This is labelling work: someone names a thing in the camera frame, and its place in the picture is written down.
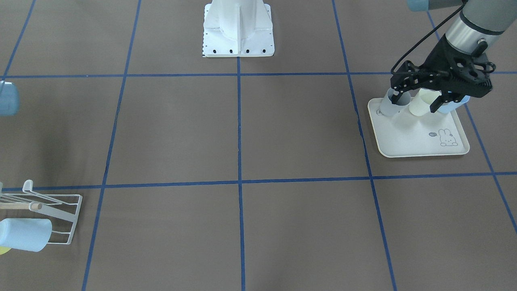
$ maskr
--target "gray cup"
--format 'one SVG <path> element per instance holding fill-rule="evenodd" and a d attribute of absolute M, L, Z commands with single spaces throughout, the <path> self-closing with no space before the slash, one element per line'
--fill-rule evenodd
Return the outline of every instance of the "gray cup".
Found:
<path fill-rule="evenodd" d="M 381 102 L 381 113 L 384 116 L 393 116 L 399 113 L 411 101 L 411 94 L 409 94 L 409 92 L 404 92 L 402 93 L 402 96 L 400 97 L 397 104 L 392 104 L 391 97 L 393 95 L 393 92 L 394 90 L 392 88 L 389 88 L 386 92 L 386 95 L 384 95 L 383 101 Z"/>

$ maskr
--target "light blue cup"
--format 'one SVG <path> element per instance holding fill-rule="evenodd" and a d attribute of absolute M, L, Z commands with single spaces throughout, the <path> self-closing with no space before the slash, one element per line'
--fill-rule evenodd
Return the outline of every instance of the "light blue cup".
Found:
<path fill-rule="evenodd" d="M 17 250 L 39 252 L 52 234 L 48 219 L 4 219 L 0 221 L 0 245 Z"/>
<path fill-rule="evenodd" d="M 20 109 L 18 89 L 11 82 L 0 81 L 0 116 L 15 115 Z"/>
<path fill-rule="evenodd" d="M 429 0 L 407 0 L 407 6 L 411 11 L 427 11 L 429 10 Z"/>
<path fill-rule="evenodd" d="M 438 108 L 438 112 L 447 114 L 447 113 L 451 112 L 452 110 L 458 108 L 459 106 L 462 106 L 463 104 L 467 103 L 469 100 L 470 100 L 470 96 L 465 96 L 458 103 L 449 102 L 447 105 L 443 104 L 442 106 L 440 106 L 440 108 Z"/>

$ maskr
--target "white tray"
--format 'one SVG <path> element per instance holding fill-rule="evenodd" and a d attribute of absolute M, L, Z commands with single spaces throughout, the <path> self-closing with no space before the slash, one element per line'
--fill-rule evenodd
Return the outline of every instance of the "white tray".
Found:
<path fill-rule="evenodd" d="M 382 98 L 368 102 L 377 147 L 385 157 L 464 155 L 470 150 L 455 110 L 417 117 L 408 108 L 392 117 L 382 115 Z"/>

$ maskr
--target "yellow cup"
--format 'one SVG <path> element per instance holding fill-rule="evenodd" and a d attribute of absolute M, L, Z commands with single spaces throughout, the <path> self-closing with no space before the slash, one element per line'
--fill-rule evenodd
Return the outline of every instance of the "yellow cup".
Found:
<path fill-rule="evenodd" d="M 0 255 L 3 255 L 7 253 L 11 248 L 8 248 L 6 246 L 0 246 Z"/>

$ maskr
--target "cartoon bunny print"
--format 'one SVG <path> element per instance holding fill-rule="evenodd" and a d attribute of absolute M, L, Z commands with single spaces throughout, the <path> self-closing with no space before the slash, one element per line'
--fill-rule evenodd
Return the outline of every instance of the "cartoon bunny print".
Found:
<path fill-rule="evenodd" d="M 454 138 L 449 129 L 440 129 L 438 133 L 440 134 L 440 146 L 448 147 L 458 145 L 456 139 Z"/>

